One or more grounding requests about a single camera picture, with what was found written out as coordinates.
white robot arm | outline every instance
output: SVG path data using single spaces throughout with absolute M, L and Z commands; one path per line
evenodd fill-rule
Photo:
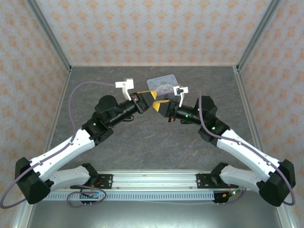
M 110 137 L 113 134 L 112 128 L 118 123 L 130 121 L 134 113 L 142 114 L 153 104 L 157 96 L 156 91 L 143 91 L 129 95 L 127 90 L 133 88 L 132 79 L 116 83 L 116 87 L 123 88 L 123 94 L 127 100 L 118 104 L 115 97 L 103 96 L 95 106 L 92 118 L 76 132 L 73 142 L 71 142 L 72 137 L 70 137 L 45 154 L 31 160 L 21 158 L 16 162 L 16 178 L 34 166 L 17 181 L 17 185 L 29 204 L 41 201 L 51 191 L 57 189 L 73 185 L 89 187 L 95 185 L 98 181 L 98 173 L 90 164 L 83 164 L 71 170 L 57 170 L 76 156 Z
M 185 87 L 178 86 L 175 90 L 180 95 L 188 93 L 188 88 L 185 89 Z M 209 181 L 215 184 L 218 182 L 235 184 L 251 189 L 276 207 L 284 202 L 295 186 L 294 165 L 288 160 L 281 162 L 264 154 L 238 136 L 215 116 L 218 108 L 209 96 L 201 96 L 194 107 L 170 100 L 156 101 L 153 107 L 161 115 L 168 117 L 169 122 L 179 119 L 182 124 L 200 125 L 199 134 L 203 140 L 229 152 L 252 170 L 240 170 L 220 163 L 211 172 L 212 178 Z M 204 126 L 201 124 L 200 114 L 203 116 Z

patterned wallpaper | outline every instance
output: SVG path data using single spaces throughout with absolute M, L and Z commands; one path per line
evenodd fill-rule
M 71 65 L 237 64 L 271 0 L 38 0 Z
M 25 0 L 0 1 L 0 195 L 14 179 L 15 163 L 41 154 L 66 70 Z M 6 205 L 21 198 L 18 187 Z M 1 227 L 12 227 L 17 208 L 0 209 Z
M 304 224 L 304 4 L 284 0 L 242 72 L 265 150 L 295 165 Z

purple cable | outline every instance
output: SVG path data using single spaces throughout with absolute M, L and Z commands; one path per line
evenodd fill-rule
M 211 131 L 209 131 L 207 129 L 207 127 L 205 126 L 204 124 L 204 119 L 203 119 L 203 114 L 202 114 L 202 108 L 201 108 L 201 91 L 197 88 L 192 88 L 194 90 L 197 90 L 198 93 L 199 93 L 199 117 L 200 117 L 200 122 L 201 122 L 201 125 L 202 127 L 204 128 L 204 130 L 211 136 L 213 137 L 216 137 L 218 139 L 224 139 L 224 140 L 229 140 L 231 142 L 234 142 L 234 143 L 239 143 L 238 140 L 235 140 L 235 139 L 230 139 L 230 138 L 227 138 L 227 137 L 224 137 L 224 136 L 221 136 L 221 135 L 216 135 L 214 133 L 212 133 Z M 289 192 L 291 194 L 291 198 L 292 198 L 292 202 L 291 203 L 288 203 L 288 202 L 283 202 L 284 204 L 286 205 L 289 205 L 289 206 L 293 206 L 295 204 L 295 194 L 294 194 L 294 191 L 291 187 L 291 185 L 289 184 L 287 178 L 284 176 L 284 174 L 273 164 L 271 163 L 267 158 L 265 158 L 264 156 L 262 156 L 260 153 L 258 153 L 256 150 L 254 150 L 253 148 L 251 148 L 250 146 L 246 145 L 246 144 L 241 144 L 242 146 L 246 147 L 247 149 L 251 150 L 253 153 L 255 153 L 258 157 L 260 157 L 262 160 L 264 160 L 266 163 L 270 163 L 271 167 L 275 169 L 275 171 L 277 171 L 280 176 L 282 177 L 282 179 L 284 180 L 285 184 L 287 185 L 288 189 L 289 189 Z
M 94 187 L 88 187 L 88 186 L 84 186 L 84 185 L 77 185 L 77 186 L 78 186 L 78 187 L 81 187 L 81 188 L 85 188 L 85 189 L 98 190 L 98 191 L 101 191 L 101 192 L 104 193 L 104 196 L 102 197 L 102 199 L 100 199 L 100 200 L 98 200 L 98 201 L 96 201 L 96 202 L 94 202 L 94 203 L 90 203 L 90 205 L 94 205 L 94 204 L 100 203 L 100 202 L 104 201 L 104 199 L 106 198 L 106 192 L 105 192 L 104 190 L 102 190 L 102 189 L 98 189 L 98 188 L 94 188 Z M 73 192 L 71 192 L 70 194 L 68 194 L 68 196 L 67 196 L 67 198 L 66 198 L 66 200 L 67 200 L 67 201 L 66 201 L 67 205 L 68 205 L 69 207 L 71 207 L 71 208 L 81 208 L 81 207 L 85 207 L 86 204 L 81 204 L 81 205 L 78 205 L 78 206 L 74 206 L 74 205 L 72 205 L 72 204 L 70 203 L 70 201 L 68 200 L 68 199 L 71 197 L 71 195 L 73 195 L 73 194 L 84 194 L 84 193 L 90 193 L 90 192 L 73 191 Z
M 9 206 L 4 206 L 3 203 L 4 203 L 4 200 L 7 196 L 7 194 L 9 193 L 9 191 L 12 189 L 12 187 L 22 178 L 24 177 L 24 175 L 26 175 L 28 172 L 30 172 L 32 169 L 34 169 L 35 167 L 37 167 L 38 165 L 42 164 L 43 162 L 47 161 L 48 159 L 51 159 L 53 157 L 55 157 L 56 155 L 58 155 L 59 153 L 61 153 L 62 151 L 64 151 L 71 143 L 72 141 L 75 139 L 76 137 L 76 133 L 77 133 L 77 129 L 76 129 L 76 124 L 75 124 L 75 121 L 74 121 L 74 118 L 73 118 L 73 115 L 72 115 L 72 98 L 73 98 L 73 95 L 75 93 L 75 91 L 83 86 L 83 85 L 86 85 L 86 84 L 99 84 L 99 85 L 106 85 L 106 86 L 115 86 L 115 84 L 111 84 L 111 83 L 104 83 L 104 82 L 96 82 L 96 81 L 87 81 L 87 82 L 83 82 L 83 83 L 80 83 L 79 85 L 77 85 L 73 91 L 71 92 L 71 95 L 70 95 L 70 98 L 69 98 L 69 101 L 68 101 L 68 113 L 69 113 L 69 116 L 70 116 L 70 119 L 71 119 L 71 122 L 72 122 L 72 125 L 73 125 L 73 129 L 74 129 L 74 132 L 73 132 L 73 135 L 72 135 L 72 138 L 70 140 L 70 142 L 65 145 L 61 150 L 57 151 L 56 153 L 42 159 L 40 161 L 40 163 L 36 163 L 34 164 L 33 166 L 29 167 L 28 169 L 26 169 L 22 174 L 20 174 L 11 184 L 10 186 L 5 190 L 5 192 L 3 193 L 1 199 L 0 199 L 0 208 L 2 209 L 9 209 L 9 208 L 12 208 L 20 203 L 23 203 L 26 199 L 22 199 L 20 201 L 18 201 L 17 203 L 14 203 L 14 204 L 11 204 Z

